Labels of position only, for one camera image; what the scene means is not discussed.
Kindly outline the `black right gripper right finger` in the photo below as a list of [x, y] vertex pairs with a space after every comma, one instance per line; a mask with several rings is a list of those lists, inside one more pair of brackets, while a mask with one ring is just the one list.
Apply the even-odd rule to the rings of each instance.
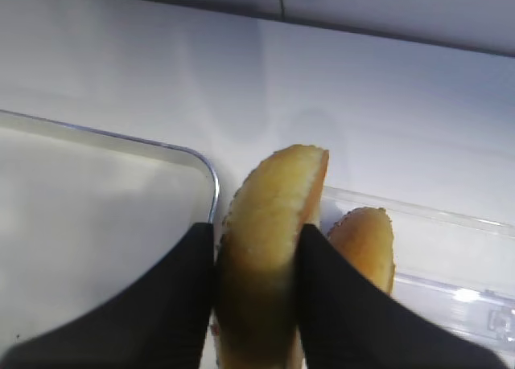
[[408, 310], [363, 277], [312, 224], [295, 253], [296, 311], [309, 368], [504, 368], [493, 351]]

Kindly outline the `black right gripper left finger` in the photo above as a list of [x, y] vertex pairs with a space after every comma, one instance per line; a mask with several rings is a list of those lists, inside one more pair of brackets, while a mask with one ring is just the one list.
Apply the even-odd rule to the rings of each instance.
[[195, 223], [132, 285], [72, 322], [12, 346], [1, 366], [198, 368], [213, 292], [213, 226]]

